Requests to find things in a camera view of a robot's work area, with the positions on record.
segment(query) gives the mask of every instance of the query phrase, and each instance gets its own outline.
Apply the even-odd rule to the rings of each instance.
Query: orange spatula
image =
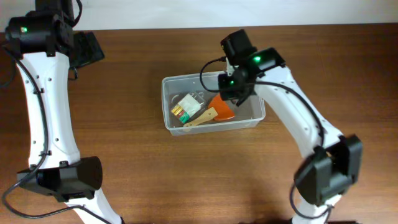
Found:
[[[217,94],[210,102],[208,109],[203,112],[197,119],[184,124],[184,127],[197,126],[212,119],[216,121],[224,121],[234,118],[235,114],[229,106],[221,99],[221,95]]]

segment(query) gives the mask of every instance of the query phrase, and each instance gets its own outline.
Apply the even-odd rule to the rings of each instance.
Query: wire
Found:
[[[74,78],[68,78],[68,80],[70,80],[70,81],[76,81],[76,80],[79,78],[79,73],[78,73],[76,67],[73,68],[73,75],[74,75]]]
[[[19,187],[20,185],[26,183],[27,181],[29,181],[30,179],[34,178],[37,174],[37,172],[40,169],[40,166],[44,163],[44,160],[47,158],[48,152],[49,152],[49,129],[47,126],[47,117],[45,114],[45,109],[44,109],[44,103],[43,103],[43,98],[42,95],[40,94],[40,89],[38,88],[35,80],[33,79],[33,76],[30,74],[30,72],[28,71],[28,69],[25,67],[25,65],[18,59],[16,58],[9,49],[7,49],[5,46],[2,46],[2,48],[6,51],[6,53],[14,60],[16,61],[16,63],[20,66],[20,68],[24,71],[24,73],[27,75],[28,79],[30,80],[31,84],[33,84],[34,90],[37,94],[35,94],[37,96],[37,100],[39,101],[39,107],[40,107],[40,114],[42,116],[42,122],[43,122],[43,131],[44,131],[44,150],[41,153],[41,159],[40,161],[37,163],[37,165],[25,176],[23,177],[21,180],[19,180],[18,182],[16,182],[14,185],[12,185],[11,187],[9,187],[2,195],[1,197],[1,201],[4,204],[4,206],[12,213],[23,217],[23,218],[33,218],[33,219],[38,219],[38,218],[45,218],[45,217],[49,217],[52,215],[56,215],[62,212],[66,212],[72,209],[80,209],[83,210],[87,213],[89,213],[90,215],[94,216],[95,218],[101,220],[104,223],[107,224],[111,224],[110,222],[108,222],[107,220],[105,220],[104,218],[98,216],[97,214],[93,213],[92,211],[88,210],[87,208],[85,208],[82,205],[75,205],[72,207],[67,207],[67,208],[62,208],[60,210],[56,210],[53,212],[48,212],[45,214],[41,214],[41,215],[28,215],[25,213],[22,213],[18,210],[16,210],[15,208],[13,208],[7,201],[7,196],[13,191],[15,190],[17,187]]]
[[[79,23],[81,14],[83,12],[83,4],[81,3],[81,1],[76,0],[76,2],[77,2],[77,5],[79,6],[79,15],[77,15],[76,19],[73,21],[72,27],[75,27]]]
[[[321,218],[322,216],[328,214],[328,216],[326,217],[326,221],[325,221],[325,223],[327,223],[327,221],[328,221],[328,219],[329,219],[329,217],[330,217],[330,214],[331,214],[331,210],[334,208],[334,206],[332,206],[332,205],[327,205],[328,208],[327,208],[324,212],[322,212],[320,215],[317,215],[317,216],[315,216],[315,217],[310,217],[310,216],[308,216],[308,215],[304,215],[304,214],[302,214],[302,213],[297,209],[297,207],[294,205],[294,189],[295,189],[295,188],[296,188],[296,185],[295,185],[295,183],[293,183],[293,184],[292,184],[292,187],[290,188],[290,194],[289,194],[289,202],[290,202],[290,205],[292,206],[294,212],[295,212],[298,216],[300,216],[300,217],[302,217],[302,218],[309,219],[309,220]]]
[[[200,70],[200,73],[199,73],[199,80],[200,80],[200,83],[201,83],[201,85],[203,86],[203,88],[204,88],[205,90],[207,90],[207,91],[209,91],[209,92],[211,92],[211,93],[219,93],[219,92],[220,92],[220,90],[209,90],[209,89],[207,89],[207,87],[205,86],[205,84],[204,84],[204,82],[203,82],[202,76],[203,76],[203,71],[204,71],[205,68],[206,68],[207,66],[209,66],[210,64],[215,63],[215,62],[225,62],[225,61],[226,61],[226,57],[225,57],[225,56],[224,56],[224,57],[220,57],[220,58],[218,58],[218,59],[211,60],[211,61],[207,62],[206,65],[203,66],[203,68]]]

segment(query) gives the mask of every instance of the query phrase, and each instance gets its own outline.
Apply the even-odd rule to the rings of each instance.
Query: orange object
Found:
[[[208,109],[214,108],[218,115],[214,118],[215,121],[224,121],[235,117],[234,111],[221,99],[221,95],[217,94],[210,102]]]

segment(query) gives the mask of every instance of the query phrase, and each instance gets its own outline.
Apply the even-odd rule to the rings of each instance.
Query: wooden handle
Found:
[[[184,124],[184,127],[197,126],[204,122],[211,121],[213,118],[217,117],[217,115],[217,111],[214,108],[210,108],[203,112],[203,114],[201,114],[197,119],[194,119],[193,121]]]

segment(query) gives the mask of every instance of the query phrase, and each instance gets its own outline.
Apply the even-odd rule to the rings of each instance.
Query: clear plastic container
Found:
[[[203,74],[203,82],[209,89],[218,89],[218,74],[208,72]],[[239,128],[252,128],[266,117],[264,101],[258,96],[250,96],[241,106],[234,109],[235,117],[225,121],[209,121],[207,123],[183,127],[183,124],[170,112],[170,109],[187,93],[195,91],[208,103],[216,95],[206,91],[199,81],[199,74],[167,77],[162,81],[162,107],[166,128],[174,136],[183,134],[199,134],[213,131],[226,131]]]

